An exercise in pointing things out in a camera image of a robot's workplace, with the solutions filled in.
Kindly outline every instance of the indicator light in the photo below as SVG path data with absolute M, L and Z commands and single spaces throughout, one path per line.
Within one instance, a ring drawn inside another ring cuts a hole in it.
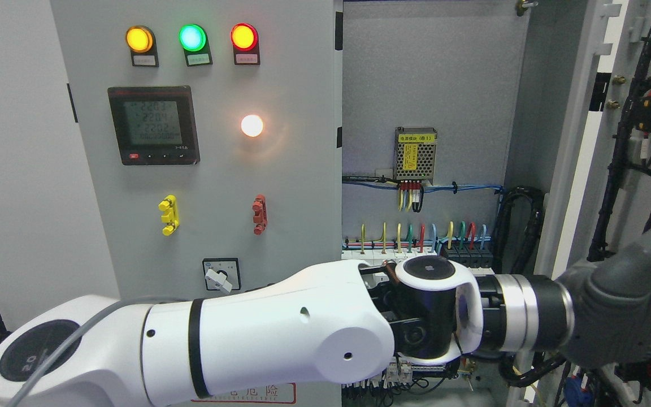
M 240 23 L 230 31 L 233 46 L 240 51 L 250 51 L 258 44 L 258 31 L 252 25 Z
M 197 24 L 183 25 L 180 28 L 180 44 L 190 52 L 197 52 L 205 47 L 207 36 L 202 27 Z
M 263 132 L 263 119 L 258 114 L 248 114 L 240 122 L 240 129 L 248 137 L 258 137 Z
M 150 51 L 152 45 L 155 44 L 152 31 L 141 25 L 130 27 L 124 39 L 127 41 L 127 46 L 138 54 Z

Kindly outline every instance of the red terminal block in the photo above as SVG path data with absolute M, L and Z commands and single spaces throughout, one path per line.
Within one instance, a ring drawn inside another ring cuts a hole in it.
M 253 233 L 256 235 L 262 234 L 266 227 L 268 226 L 268 211 L 266 211 L 266 197 L 263 195 L 258 195 L 253 201 L 253 223 L 255 223 L 255 228 Z

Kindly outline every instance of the gray cable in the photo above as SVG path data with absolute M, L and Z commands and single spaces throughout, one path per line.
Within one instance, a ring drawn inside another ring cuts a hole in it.
M 80 339 L 82 335 L 85 335 L 87 331 L 92 329 L 96 324 L 98 324 L 100 321 L 105 319 L 109 314 L 112 314 L 118 309 L 121 309 L 125 306 L 130 306 L 134 304 L 150 304 L 150 303 L 163 303 L 163 302 L 178 302 L 178 301 L 184 301 L 179 298 L 172 298 L 172 297 L 161 297 L 161 296 L 145 296 L 145 297 L 140 297 L 140 298 L 133 298 L 131 300 L 120 300 L 117 301 L 114 304 L 111 304 L 102 311 L 99 311 L 97 314 L 94 314 L 94 316 L 90 319 L 88 319 L 87 322 L 82 324 L 81 327 L 77 328 L 76 331 L 74 331 L 67 339 L 65 339 L 62 344 L 57 347 L 57 349 L 52 352 L 51 356 L 44 361 L 41 365 L 39 365 L 38 368 L 34 371 L 34 373 L 29 376 L 29 379 L 21 386 L 21 389 L 19 389 L 18 392 L 11 398 L 11 400 L 7 403 L 7 407 L 16 407 L 19 405 L 22 399 L 26 397 L 30 391 L 34 388 L 34 385 L 39 382 L 39 379 L 44 376 L 45 372 L 62 356 L 62 354 L 67 350 L 67 348 L 72 345 L 75 341 Z

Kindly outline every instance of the yellow label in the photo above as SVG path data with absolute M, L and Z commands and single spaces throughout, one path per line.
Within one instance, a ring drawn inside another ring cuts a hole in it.
M 398 142 L 436 142 L 436 135 L 426 134 L 399 134 Z
M 418 167 L 418 144 L 403 146 L 403 169 L 416 170 Z

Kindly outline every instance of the white light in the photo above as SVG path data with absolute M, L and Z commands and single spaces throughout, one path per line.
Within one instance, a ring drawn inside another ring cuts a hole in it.
M 248 114 L 240 122 L 240 129 L 246 136 L 258 137 L 263 132 L 263 119 L 258 114 Z

